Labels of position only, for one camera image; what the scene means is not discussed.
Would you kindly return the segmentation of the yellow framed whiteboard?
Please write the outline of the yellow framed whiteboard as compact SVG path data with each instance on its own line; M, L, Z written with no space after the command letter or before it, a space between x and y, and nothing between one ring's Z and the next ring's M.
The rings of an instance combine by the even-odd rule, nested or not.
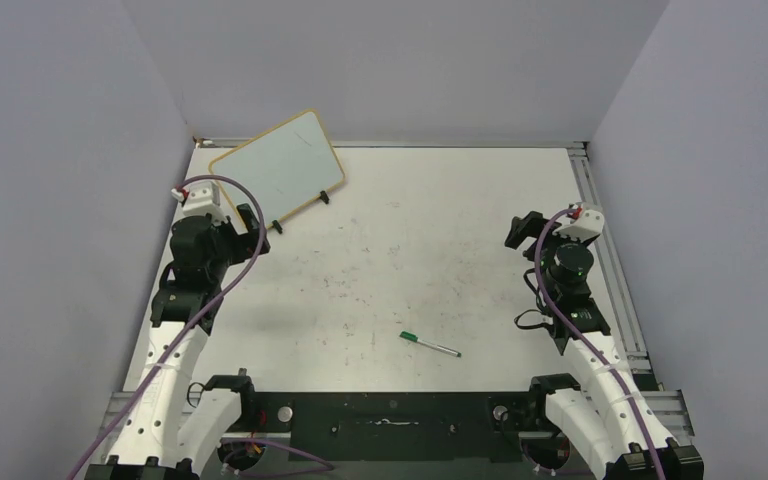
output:
M281 233L309 205L329 203L346 180L318 113L309 109L215 158L208 171L244 185L265 224Z

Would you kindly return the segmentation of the white marker pen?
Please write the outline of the white marker pen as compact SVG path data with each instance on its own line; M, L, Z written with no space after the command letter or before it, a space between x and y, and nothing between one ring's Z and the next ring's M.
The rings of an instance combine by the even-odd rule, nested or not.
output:
M440 353L443 353L443 354L455 357L455 358L461 358L462 357L461 352L459 352L457 350L454 350L452 348L445 347L445 346L442 346L442 345L439 345L439 344L435 344L433 342L429 342L429 341L426 341L426 340L423 340L423 339L419 339L418 338L415 341L415 343L417 343L418 345L424 346L426 348L435 350L437 352L440 352Z

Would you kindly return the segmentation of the green marker cap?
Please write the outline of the green marker cap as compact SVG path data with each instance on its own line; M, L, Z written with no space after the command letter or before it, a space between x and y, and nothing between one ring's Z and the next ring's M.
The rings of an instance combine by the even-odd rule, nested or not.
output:
M402 331L399 334L399 337L402 338L402 339L405 339L407 341L414 342L414 343L416 343L418 341L418 337L416 335L414 335L414 334L412 334L410 332L407 332L407 331Z

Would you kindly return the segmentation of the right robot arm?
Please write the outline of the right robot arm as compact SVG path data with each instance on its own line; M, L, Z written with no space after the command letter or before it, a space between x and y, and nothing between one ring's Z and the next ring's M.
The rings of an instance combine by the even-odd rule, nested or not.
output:
M572 204L551 218L515 217L504 241L531 262L523 278L535 310L570 371L533 378L525 402L529 421L561 434L597 479L701 479L705 466L693 445L662 424L637 386L588 284L590 245L604 216Z

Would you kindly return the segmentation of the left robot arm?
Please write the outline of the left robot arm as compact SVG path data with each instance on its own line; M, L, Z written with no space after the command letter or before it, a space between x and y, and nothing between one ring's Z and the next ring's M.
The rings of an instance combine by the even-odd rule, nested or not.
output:
M257 420L253 384L242 374L211 377L207 402L182 417L197 360L231 290L223 283L227 270L238 264L249 270L269 251L261 208L236 210L243 233L215 208L188 210L172 225L172 259L152 300L140 383L94 441L98 448L121 429L105 459L87 466L86 478L198 479L227 428L246 430Z

